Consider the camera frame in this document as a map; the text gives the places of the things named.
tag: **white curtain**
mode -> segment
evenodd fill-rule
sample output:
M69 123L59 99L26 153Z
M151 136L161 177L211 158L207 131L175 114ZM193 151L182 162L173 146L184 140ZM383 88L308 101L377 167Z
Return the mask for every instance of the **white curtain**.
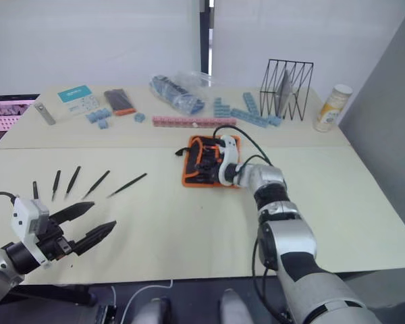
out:
M323 100L337 83L356 94L404 16L405 0L215 0L212 74L261 86L268 59L311 61Z
M200 69L198 0L0 0L0 95Z

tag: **pink plastic strip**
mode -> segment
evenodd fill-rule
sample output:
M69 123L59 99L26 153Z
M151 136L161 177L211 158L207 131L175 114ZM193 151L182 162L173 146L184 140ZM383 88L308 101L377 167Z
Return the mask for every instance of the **pink plastic strip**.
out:
M153 116L152 122L157 127L215 128L220 125L236 125L236 118L192 118Z

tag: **small box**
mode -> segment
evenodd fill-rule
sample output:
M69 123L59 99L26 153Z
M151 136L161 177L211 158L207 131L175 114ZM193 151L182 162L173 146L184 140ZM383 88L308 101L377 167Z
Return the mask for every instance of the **small box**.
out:
M87 86L77 86L58 93L72 115L99 108L99 102Z

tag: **white wall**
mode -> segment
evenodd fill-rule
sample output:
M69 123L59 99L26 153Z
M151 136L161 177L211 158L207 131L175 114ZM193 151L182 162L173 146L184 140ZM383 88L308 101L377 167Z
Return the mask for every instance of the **white wall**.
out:
M340 128L405 223L405 20ZM405 302L405 269L348 283L368 306Z
M198 0L0 0L0 95L200 69Z
M405 0L216 0L213 76L261 86L269 58L311 61L323 101L337 83L355 96L404 16Z

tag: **bottle cap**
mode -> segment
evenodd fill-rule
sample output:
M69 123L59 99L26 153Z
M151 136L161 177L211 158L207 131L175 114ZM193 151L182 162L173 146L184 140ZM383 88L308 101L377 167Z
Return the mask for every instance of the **bottle cap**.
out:
M348 96L352 94L351 87L346 86L345 84L336 84L335 90Z

